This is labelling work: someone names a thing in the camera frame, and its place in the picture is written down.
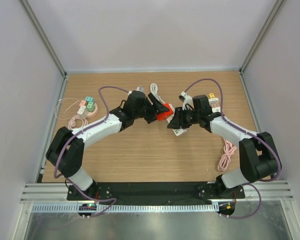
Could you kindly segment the red cube plug adapter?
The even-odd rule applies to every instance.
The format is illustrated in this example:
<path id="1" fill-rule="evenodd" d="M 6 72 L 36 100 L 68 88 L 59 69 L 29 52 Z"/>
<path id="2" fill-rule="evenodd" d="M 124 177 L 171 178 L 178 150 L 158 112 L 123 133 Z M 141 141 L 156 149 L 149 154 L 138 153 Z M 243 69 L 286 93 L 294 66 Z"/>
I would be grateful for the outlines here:
<path id="1" fill-rule="evenodd" d="M 174 107 L 170 104 L 170 103 L 164 103 L 163 104 L 166 108 L 169 109 L 169 111 L 166 111 L 166 112 L 163 112 L 163 113 L 159 113 L 157 116 L 156 116 L 156 119 L 158 121 L 163 121 L 163 120 L 168 120 L 169 117 L 173 117 L 174 115 Z"/>

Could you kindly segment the white 80W charger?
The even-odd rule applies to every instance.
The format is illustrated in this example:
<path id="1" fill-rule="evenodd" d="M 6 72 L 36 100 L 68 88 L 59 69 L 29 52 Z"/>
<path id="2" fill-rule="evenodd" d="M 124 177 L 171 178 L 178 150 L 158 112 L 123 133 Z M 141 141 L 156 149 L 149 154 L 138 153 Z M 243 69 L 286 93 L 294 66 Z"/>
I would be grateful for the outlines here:
<path id="1" fill-rule="evenodd" d="M 209 98 L 208 99 L 209 105 L 219 105 L 220 100 L 217 97 Z"/>

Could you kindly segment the white power strip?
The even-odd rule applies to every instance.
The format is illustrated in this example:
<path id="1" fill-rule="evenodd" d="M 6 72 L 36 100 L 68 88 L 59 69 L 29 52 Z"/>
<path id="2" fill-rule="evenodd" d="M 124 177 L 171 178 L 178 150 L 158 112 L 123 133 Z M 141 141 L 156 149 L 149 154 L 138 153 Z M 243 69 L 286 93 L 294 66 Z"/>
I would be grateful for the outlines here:
<path id="1" fill-rule="evenodd" d="M 180 128 L 180 129 L 173 129 L 173 132 L 174 132 L 174 134 L 178 137 L 178 136 L 181 136 L 181 135 L 183 135 L 184 133 L 186 133 L 187 130 L 186 130 L 186 129 Z"/>

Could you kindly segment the pink power strip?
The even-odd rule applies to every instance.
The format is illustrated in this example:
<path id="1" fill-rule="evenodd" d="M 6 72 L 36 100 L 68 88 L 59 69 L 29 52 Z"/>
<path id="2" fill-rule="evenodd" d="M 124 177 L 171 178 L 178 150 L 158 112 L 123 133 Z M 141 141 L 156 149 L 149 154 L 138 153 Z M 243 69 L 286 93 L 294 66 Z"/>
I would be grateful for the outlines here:
<path id="1" fill-rule="evenodd" d="M 219 104 L 214 104 L 211 106 L 212 112 L 216 113 L 216 112 L 221 112 L 221 107 L 220 107 L 220 103 Z"/>

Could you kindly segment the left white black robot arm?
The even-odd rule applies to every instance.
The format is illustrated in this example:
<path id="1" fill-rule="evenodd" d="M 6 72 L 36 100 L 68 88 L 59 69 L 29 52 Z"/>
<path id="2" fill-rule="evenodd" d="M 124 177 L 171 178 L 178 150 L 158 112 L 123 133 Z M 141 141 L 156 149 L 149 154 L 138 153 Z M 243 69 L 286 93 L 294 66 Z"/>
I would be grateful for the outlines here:
<path id="1" fill-rule="evenodd" d="M 84 200 L 96 195 L 95 181 L 82 166 L 84 151 L 103 138 L 119 133 L 144 119 L 148 124 L 157 120 L 157 116 L 170 112 L 170 109 L 149 93 L 133 90 L 121 104 L 108 110 L 105 117 L 84 127 L 70 130 L 61 127 L 55 134 L 46 154 L 46 159 L 55 167 L 54 177 L 58 173 L 78 188 L 78 194 Z"/>

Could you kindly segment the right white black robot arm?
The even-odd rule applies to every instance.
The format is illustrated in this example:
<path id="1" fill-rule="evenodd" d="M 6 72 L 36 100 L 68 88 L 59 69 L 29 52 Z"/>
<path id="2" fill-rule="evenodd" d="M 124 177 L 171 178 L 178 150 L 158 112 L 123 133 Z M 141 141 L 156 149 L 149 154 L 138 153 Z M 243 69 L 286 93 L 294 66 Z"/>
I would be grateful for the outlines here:
<path id="1" fill-rule="evenodd" d="M 206 95 L 190 97 L 182 92 L 179 99 L 183 105 L 175 108 L 173 118 L 167 125 L 169 129 L 188 129 L 198 124 L 239 150 L 239 167 L 216 178 L 215 192 L 220 198 L 227 198 L 239 186 L 280 172 L 282 165 L 268 132 L 249 131 L 230 121 L 223 115 L 218 98 Z"/>

